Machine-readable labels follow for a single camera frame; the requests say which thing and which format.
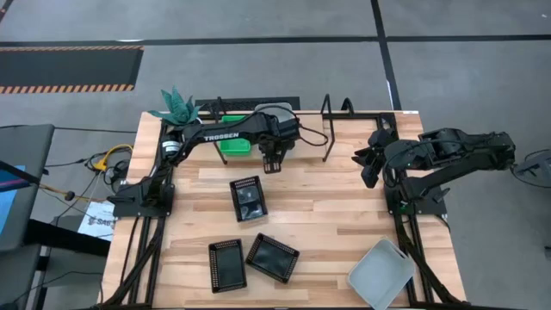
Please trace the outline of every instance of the yellow cable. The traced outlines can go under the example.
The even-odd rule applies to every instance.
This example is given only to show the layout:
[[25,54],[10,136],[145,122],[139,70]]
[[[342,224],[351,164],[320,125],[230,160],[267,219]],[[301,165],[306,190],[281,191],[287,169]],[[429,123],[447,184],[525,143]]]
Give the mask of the yellow cable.
[[[49,190],[55,194],[60,194],[60,195],[63,195],[64,198],[65,196],[67,195],[68,192],[65,192],[61,189],[56,189],[52,186],[49,186],[49,185],[45,185],[45,184],[41,184],[40,187],[42,189],[45,189],[45,190]],[[88,200],[92,200],[93,202],[104,202],[105,199],[101,199],[101,198],[90,198],[90,197],[87,197],[87,196],[80,196],[80,195],[75,195],[75,198],[74,199],[77,199],[77,200],[84,200],[84,201],[88,201]]]
[[97,163],[93,164],[94,168],[98,169],[99,171],[106,171],[107,170],[107,159],[109,158],[109,155],[111,155],[111,153],[114,150],[117,150],[117,149],[120,149],[120,148],[123,148],[123,147],[127,147],[127,148],[130,149],[130,151],[133,151],[133,147],[131,145],[128,145],[128,144],[120,144],[118,146],[113,146],[107,152],[107,154],[105,154],[105,156],[103,156],[102,159],[100,159]]

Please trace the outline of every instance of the green container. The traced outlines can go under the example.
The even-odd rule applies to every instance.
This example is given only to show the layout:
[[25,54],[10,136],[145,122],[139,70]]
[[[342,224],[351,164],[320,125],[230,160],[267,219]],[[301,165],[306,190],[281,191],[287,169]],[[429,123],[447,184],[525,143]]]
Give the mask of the green container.
[[[222,122],[233,122],[243,119],[244,115],[224,115]],[[220,142],[220,151],[227,156],[249,156],[251,143],[246,139],[228,139]]]

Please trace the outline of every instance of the wooden plank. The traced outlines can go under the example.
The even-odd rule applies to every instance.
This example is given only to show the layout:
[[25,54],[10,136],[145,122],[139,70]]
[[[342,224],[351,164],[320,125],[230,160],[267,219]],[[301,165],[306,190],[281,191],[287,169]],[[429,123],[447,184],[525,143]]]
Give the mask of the wooden plank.
[[[319,121],[319,115],[308,113],[312,112],[301,111],[300,119]],[[416,139],[423,132],[418,114],[396,113],[396,119],[402,139]],[[329,134],[328,121],[319,122]],[[365,307],[366,302],[348,285],[347,274],[381,238],[396,243],[381,184],[366,189],[360,178],[362,168],[350,160],[355,150],[367,146],[375,129],[374,121],[335,121],[337,140],[325,163],[317,154],[314,158],[288,157],[282,172],[272,175],[263,174],[258,159],[224,166],[213,146],[204,145],[202,151],[195,148],[194,157],[175,170],[176,199],[166,223],[153,307]],[[143,114],[128,173],[130,182],[149,173],[158,131],[158,120]],[[255,175],[261,178],[269,215],[237,223],[229,182]],[[418,220],[428,264],[452,294],[464,299],[448,230],[433,216],[418,216]],[[119,284],[132,224],[133,219],[116,224],[103,278],[106,297]],[[258,233],[301,251],[289,284],[246,267],[247,288],[212,294],[208,245],[241,239],[246,255]],[[421,299],[420,283],[416,284]],[[403,290],[393,306],[406,304]]]

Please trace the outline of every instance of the white sticker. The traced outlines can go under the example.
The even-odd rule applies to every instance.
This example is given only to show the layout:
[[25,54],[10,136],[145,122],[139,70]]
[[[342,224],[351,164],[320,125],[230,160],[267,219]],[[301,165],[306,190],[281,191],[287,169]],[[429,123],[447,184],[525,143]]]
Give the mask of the white sticker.
[[180,146],[166,146],[165,150],[167,152],[178,152],[178,150],[180,150]]
[[165,141],[163,142],[163,147],[169,147],[169,146],[178,146],[180,147],[180,143],[176,141]]
[[86,215],[83,217],[83,221],[80,223],[78,233],[107,241],[113,240],[113,231],[115,229],[114,207],[115,205],[109,201],[91,202],[86,210]]

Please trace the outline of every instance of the black mesh basket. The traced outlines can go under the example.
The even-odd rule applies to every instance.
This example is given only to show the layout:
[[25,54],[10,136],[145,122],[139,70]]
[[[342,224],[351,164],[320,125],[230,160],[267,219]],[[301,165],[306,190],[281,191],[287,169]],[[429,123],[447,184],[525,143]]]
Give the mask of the black mesh basket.
[[213,293],[247,287],[240,239],[208,245],[208,252]]
[[245,262],[279,282],[287,283],[300,252],[259,233]]
[[230,189],[238,222],[254,220],[268,214],[258,176],[230,182]]

